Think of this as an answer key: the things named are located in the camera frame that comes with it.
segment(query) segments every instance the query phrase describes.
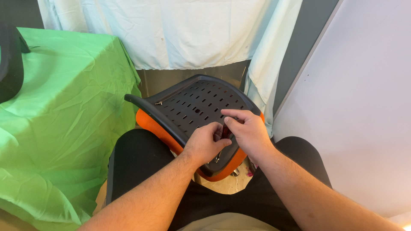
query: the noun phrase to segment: forearm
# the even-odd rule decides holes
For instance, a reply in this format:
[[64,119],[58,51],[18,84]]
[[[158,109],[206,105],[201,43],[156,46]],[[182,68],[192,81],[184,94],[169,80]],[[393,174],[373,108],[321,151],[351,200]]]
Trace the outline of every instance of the forearm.
[[302,230],[402,230],[328,188],[274,147],[267,152],[259,166]]
[[167,230],[198,166],[180,155],[79,230]]

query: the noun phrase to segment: chair seat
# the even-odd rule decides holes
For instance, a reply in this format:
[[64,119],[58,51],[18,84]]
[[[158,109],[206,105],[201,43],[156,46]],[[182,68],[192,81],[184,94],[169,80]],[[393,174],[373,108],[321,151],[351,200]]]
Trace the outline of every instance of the chair seat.
[[[224,124],[221,109],[250,110],[263,119],[258,107],[243,92],[207,75],[192,76],[145,99],[127,94],[125,100],[140,108],[136,114],[137,123],[156,134],[176,154],[181,153],[196,128],[214,121]],[[234,135],[229,139],[232,145],[222,150],[217,163],[213,159],[200,167],[198,173],[205,179],[225,178],[246,157],[239,150]]]

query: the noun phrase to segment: hand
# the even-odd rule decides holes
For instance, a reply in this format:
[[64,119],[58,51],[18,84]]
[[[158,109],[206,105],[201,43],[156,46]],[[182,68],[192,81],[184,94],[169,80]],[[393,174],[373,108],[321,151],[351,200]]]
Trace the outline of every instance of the hand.
[[231,144],[230,139],[220,139],[222,131],[223,126],[219,122],[197,128],[180,156],[189,156],[196,169],[210,162],[224,147]]
[[[250,157],[253,163],[259,165],[264,161],[265,155],[269,155],[274,146],[268,137],[262,119],[246,110],[222,109],[221,114],[229,116],[224,118],[224,122],[236,137],[240,148]],[[240,124],[232,117],[244,120],[244,124]]]

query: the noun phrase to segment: beige fabric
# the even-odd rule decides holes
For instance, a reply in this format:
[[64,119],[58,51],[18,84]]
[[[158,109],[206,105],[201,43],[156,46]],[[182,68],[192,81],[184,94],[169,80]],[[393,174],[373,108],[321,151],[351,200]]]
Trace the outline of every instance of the beige fabric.
[[178,231],[278,231],[271,225],[239,213],[222,213],[191,222]]

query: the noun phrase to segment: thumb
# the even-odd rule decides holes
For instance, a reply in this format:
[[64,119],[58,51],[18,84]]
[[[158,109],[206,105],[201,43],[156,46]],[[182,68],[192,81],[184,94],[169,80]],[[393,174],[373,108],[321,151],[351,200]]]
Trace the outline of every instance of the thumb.
[[223,150],[223,148],[225,148],[226,146],[228,146],[230,144],[231,144],[230,139],[221,139],[221,140],[219,140],[215,143],[215,145],[217,146],[217,149],[219,151]]
[[242,124],[240,124],[239,122],[237,122],[235,119],[233,119],[232,117],[227,116],[226,118],[224,118],[224,123],[226,123],[227,127],[229,127],[230,131],[236,135],[236,133],[238,132],[238,130],[240,129],[240,127],[242,126]]

